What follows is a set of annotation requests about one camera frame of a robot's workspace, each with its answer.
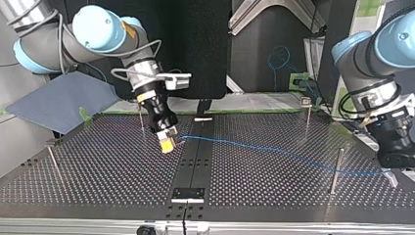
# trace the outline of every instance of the white wall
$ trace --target white wall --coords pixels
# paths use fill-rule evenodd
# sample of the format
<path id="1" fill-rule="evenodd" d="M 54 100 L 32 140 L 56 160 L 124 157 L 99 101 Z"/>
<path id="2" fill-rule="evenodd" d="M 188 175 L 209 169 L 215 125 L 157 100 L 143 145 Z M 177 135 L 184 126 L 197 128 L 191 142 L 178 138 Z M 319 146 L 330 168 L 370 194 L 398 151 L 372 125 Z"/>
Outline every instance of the white wall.
<path id="1" fill-rule="evenodd" d="M 16 62 L 16 39 L 0 16 L 0 66 Z M 0 110 L 44 84 L 44 76 L 32 75 L 21 66 L 0 68 Z M 52 132 L 43 127 L 0 112 L 0 177 L 40 152 L 52 137 Z"/>

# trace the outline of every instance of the black cable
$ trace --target black cable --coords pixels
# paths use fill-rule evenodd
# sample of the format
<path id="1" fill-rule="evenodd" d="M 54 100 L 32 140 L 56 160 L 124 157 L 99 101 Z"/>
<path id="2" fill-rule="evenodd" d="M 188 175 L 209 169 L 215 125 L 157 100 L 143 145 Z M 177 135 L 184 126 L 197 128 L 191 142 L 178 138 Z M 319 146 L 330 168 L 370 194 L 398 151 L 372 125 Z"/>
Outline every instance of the black cable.
<path id="1" fill-rule="evenodd" d="M 13 67 L 13 66 L 17 66 L 20 63 L 14 63 L 14 64 L 9 64 L 9 65 L 0 65 L 0 68 L 6 68 L 6 67 Z"/>

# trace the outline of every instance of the blue cable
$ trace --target blue cable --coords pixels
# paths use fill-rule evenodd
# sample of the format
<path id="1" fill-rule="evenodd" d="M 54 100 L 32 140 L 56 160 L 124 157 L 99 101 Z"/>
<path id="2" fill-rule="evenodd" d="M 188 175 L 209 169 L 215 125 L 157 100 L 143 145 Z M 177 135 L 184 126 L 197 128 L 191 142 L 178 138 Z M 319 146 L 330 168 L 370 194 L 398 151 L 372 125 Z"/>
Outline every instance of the blue cable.
<path id="1" fill-rule="evenodd" d="M 311 165 L 311 166 L 317 167 L 317 168 L 322 168 L 322 169 L 329 170 L 329 171 L 332 171 L 332 172 L 339 172 L 339 173 L 346 174 L 346 175 L 362 175 L 362 176 L 365 176 L 366 175 L 367 176 L 367 175 L 379 175 L 379 174 L 383 174 L 383 173 L 387 172 L 387 171 L 350 171 L 350 170 L 336 170 L 332 166 L 315 162 L 313 160 L 308 159 L 307 157 L 303 157 L 303 156 L 300 156 L 300 155 L 291 153 L 289 151 L 286 151 L 286 150 L 284 150 L 282 148 L 278 148 L 278 147 L 274 147 L 274 148 L 273 147 L 261 147 L 261 146 L 255 146 L 255 145 L 248 145 L 248 144 L 238 143 L 238 142 L 229 141 L 229 140 L 206 138 L 206 137 L 195 136 L 195 135 L 184 135 L 184 136 L 181 136 L 180 139 L 206 140 L 206 141 L 210 141 L 210 142 L 213 142 L 213 143 L 226 143 L 226 144 L 232 144 L 232 145 L 239 146 L 239 147 L 243 147 L 243 148 L 261 150 L 261 151 L 279 152 L 279 153 L 283 153 L 283 154 L 290 155 L 291 158 L 293 158 L 295 160 L 299 160 L 301 162 L 304 162 L 307 165 Z"/>
<path id="2" fill-rule="evenodd" d="M 277 54 L 276 52 L 278 51 L 278 49 L 284 49 L 287 52 L 287 59 L 284 59 L 281 55 Z M 279 67 L 275 67 L 274 65 L 272 65 L 271 59 L 277 56 L 278 59 L 280 59 L 283 64 Z M 291 69 L 292 71 L 294 71 L 295 73 L 299 73 L 299 70 L 297 70 L 296 67 L 294 67 L 293 65 L 290 65 L 289 62 L 291 60 L 291 53 L 290 50 L 285 47 L 285 46 L 279 46 L 279 47 L 275 47 L 272 52 L 269 54 L 268 56 L 268 66 L 270 69 L 272 69 L 274 71 L 274 90 L 277 90 L 277 70 L 282 69 L 283 67 L 287 67 L 289 69 Z M 311 88 L 311 86 L 308 84 L 308 81 L 305 82 L 307 85 L 308 90 L 311 92 L 311 95 L 317 99 L 317 97 L 314 94 L 313 89 Z"/>

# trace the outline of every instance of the blue joint cap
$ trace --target blue joint cap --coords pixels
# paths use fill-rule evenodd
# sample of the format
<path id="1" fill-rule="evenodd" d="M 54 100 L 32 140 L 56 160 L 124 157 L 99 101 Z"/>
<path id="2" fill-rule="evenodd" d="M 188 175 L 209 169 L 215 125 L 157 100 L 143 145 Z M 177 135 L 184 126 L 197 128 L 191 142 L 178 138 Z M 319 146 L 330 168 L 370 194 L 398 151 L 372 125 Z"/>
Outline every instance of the blue joint cap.
<path id="1" fill-rule="evenodd" d="M 134 25 L 134 26 L 139 26 L 139 27 L 143 28 L 143 30 L 144 30 L 143 25 L 141 24 L 141 22 L 137 18 L 123 17 L 121 19 L 122 19 L 123 22 L 125 22 L 127 24 Z"/>
<path id="2" fill-rule="evenodd" d="M 111 53 L 125 42 L 127 32 L 119 16 L 98 6 L 85 6 L 73 18 L 78 42 L 95 53 Z"/>
<path id="3" fill-rule="evenodd" d="M 375 53 L 389 66 L 415 68 L 415 11 L 396 18 L 379 32 Z"/>
<path id="4" fill-rule="evenodd" d="M 345 40 L 339 42 L 332 48 L 332 56 L 335 60 L 335 65 L 338 64 L 340 58 L 356 44 L 366 40 L 372 35 L 370 31 L 358 32 Z"/>
<path id="5" fill-rule="evenodd" d="M 28 71 L 32 71 L 38 74 L 59 72 L 58 70 L 49 70 L 34 62 L 23 50 L 21 39 L 15 42 L 13 50 L 15 51 L 15 56 L 18 62 L 21 63 L 21 65 L 25 67 Z"/>

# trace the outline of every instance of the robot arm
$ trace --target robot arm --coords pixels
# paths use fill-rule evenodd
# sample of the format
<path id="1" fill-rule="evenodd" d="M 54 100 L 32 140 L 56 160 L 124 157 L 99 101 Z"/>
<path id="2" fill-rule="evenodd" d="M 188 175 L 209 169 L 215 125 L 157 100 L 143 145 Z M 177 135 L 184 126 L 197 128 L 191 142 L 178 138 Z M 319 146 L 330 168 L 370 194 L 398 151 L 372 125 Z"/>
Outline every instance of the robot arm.
<path id="1" fill-rule="evenodd" d="M 415 144 L 409 136 L 414 94 L 401 95 L 393 74 L 415 68 L 415 7 L 388 19 L 373 35 L 357 33 L 338 43 L 332 54 L 349 91 L 341 115 L 358 115 L 376 138 L 384 168 L 415 167 Z M 351 99 L 357 111 L 345 109 Z"/>
<path id="2" fill-rule="evenodd" d="M 62 15 L 46 0 L 0 0 L 0 11 L 18 34 L 14 50 L 18 61 L 35 73 L 62 72 L 76 64 L 118 57 L 126 69 L 115 77 L 128 80 L 139 104 L 149 113 L 150 127 L 161 149 L 171 152 L 177 116 L 167 105 L 167 90 L 189 85 L 191 74 L 162 73 L 155 56 L 161 41 L 149 43 L 135 18 L 120 18 L 98 6 L 86 6 L 65 25 Z M 159 44 L 154 53 L 151 46 Z M 118 72 L 125 72 L 127 77 Z"/>

